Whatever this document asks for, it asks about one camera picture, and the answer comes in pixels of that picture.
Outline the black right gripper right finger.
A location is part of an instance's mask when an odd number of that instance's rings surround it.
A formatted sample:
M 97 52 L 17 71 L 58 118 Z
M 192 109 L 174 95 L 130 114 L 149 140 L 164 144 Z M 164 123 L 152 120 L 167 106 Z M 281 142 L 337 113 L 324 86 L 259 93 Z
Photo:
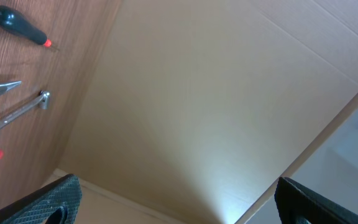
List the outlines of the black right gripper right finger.
M 289 177 L 278 179 L 274 194 L 282 224 L 358 224 L 358 215 Z

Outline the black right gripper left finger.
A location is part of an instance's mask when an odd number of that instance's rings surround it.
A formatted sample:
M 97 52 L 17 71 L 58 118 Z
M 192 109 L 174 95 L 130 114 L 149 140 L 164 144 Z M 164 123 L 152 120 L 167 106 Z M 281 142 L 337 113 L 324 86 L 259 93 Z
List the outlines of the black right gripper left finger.
M 67 174 L 0 209 L 2 224 L 73 224 L 82 198 L 79 179 Z

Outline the black red-collar screwdriver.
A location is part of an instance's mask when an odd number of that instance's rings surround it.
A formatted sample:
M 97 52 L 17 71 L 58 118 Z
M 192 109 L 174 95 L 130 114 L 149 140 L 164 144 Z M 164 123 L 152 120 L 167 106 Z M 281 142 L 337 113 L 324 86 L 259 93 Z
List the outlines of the black red-collar screwdriver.
M 52 46 L 52 41 L 43 31 L 29 22 L 21 12 L 13 8 L 0 6 L 0 27 L 10 34 L 21 36 L 37 45 L 46 48 Z

